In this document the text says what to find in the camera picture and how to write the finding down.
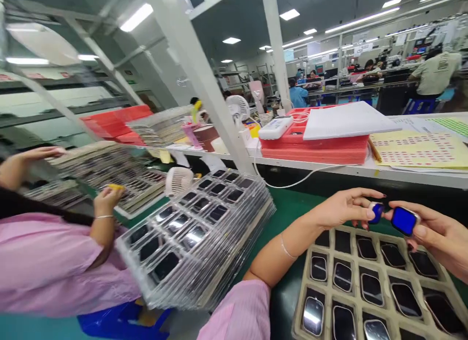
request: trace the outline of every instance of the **notebook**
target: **notebook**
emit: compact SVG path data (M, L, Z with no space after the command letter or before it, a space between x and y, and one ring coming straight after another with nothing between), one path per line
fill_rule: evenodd
M401 130L365 101L311 110L304 140L346 138Z

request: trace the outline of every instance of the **blue stool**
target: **blue stool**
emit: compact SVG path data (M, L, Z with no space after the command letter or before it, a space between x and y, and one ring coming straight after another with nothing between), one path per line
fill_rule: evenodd
M160 329L172 309L165 310L152 327L136 324L141 309L142 306L135 302L128 302L78 316L78 323L82 331L91 337L119 340L166 340L169 333L161 333Z
M411 99L403 114L433 113L436 99Z

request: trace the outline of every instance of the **computer monitor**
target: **computer monitor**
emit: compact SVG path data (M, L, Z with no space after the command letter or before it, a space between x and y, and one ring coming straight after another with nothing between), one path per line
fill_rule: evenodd
M338 69L329 69L325 71L325 79L338 75Z

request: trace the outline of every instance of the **person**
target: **person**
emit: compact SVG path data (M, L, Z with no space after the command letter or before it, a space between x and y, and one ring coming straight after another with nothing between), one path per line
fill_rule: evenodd
M304 72L302 71L301 68L298 68L297 73L296 73L296 79L302 79L302 78L304 78Z
M122 189L106 188L94 199L94 218L16 192L34 161L65 152L37 148L0 166L0 312L69 317L141 296L114 249L113 208Z
M294 108L307 107L305 98L309 95L309 92L301 87L296 87L296 79L289 78L289 95L291 97L292 106Z
M197 340L267 340L270 338L271 289L281 280L296 258L325 230L351 220L353 226L369 229L375 217L365 197L381 199L384 194L364 188L339 191L297 218L267 243L253 260L243 281L236 284L216 308ZM423 245L437 261L463 282L468 282L468 229L454 219L425 206L390 201L392 210L383 214L391 220L395 207L417 213L421 223L408 240L413 249Z
M419 65L409 76L410 81L417 80L419 85L408 90L404 106L409 99L437 99L449 85L452 75L462 68L462 56L458 53L443 53L442 48L436 48L429 53L432 57Z

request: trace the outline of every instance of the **woman's hand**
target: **woman's hand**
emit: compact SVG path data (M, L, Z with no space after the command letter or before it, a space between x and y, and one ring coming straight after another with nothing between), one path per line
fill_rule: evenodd
M369 229L367 221L374 219L375 214L368 209L371 202L364 196L376 199L385 197L381 192L366 188L342 190L314 207L302 218L315 222L325 230L342 225L346 221L352 221L354 226L357 226L357 221L361 221L362 227Z
M123 195L125 189L105 188L94 199L94 215L111 216L114 213L114 207Z
M423 205L406 201L390 201L389 205L391 208L410 209L421 217L421 224L413 229L413 236L407 239L413 250L421 244L441 265L468 283L468 229L453 218ZM391 220L392 216L393 210L384 215L388 220Z
M13 155L12 157L24 162L43 160L47 157L60 157L67 151L62 147L42 147Z

